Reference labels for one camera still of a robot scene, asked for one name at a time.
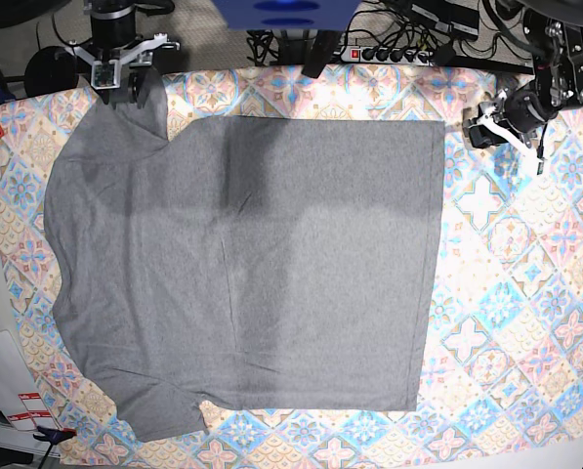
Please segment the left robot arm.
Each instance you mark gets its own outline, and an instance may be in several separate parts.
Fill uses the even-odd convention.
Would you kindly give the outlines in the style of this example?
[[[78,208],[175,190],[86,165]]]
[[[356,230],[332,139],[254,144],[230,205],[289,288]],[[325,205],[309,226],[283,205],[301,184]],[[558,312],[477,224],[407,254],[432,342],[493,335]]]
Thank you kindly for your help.
[[[481,4],[500,36],[530,54],[534,78],[479,104],[463,132],[476,149],[530,149],[530,138],[560,111],[583,107],[583,1]]]

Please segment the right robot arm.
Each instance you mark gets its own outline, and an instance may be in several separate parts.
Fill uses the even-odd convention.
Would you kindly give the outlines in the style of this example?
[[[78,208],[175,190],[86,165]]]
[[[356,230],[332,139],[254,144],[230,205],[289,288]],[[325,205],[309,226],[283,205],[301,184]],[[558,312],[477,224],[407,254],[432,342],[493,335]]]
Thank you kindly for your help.
[[[166,33],[144,37],[137,32],[137,14],[147,17],[173,13],[172,1],[86,1],[91,38],[82,45],[70,43],[68,52],[87,64],[89,83],[107,105],[138,104],[154,53],[178,51],[180,44]]]

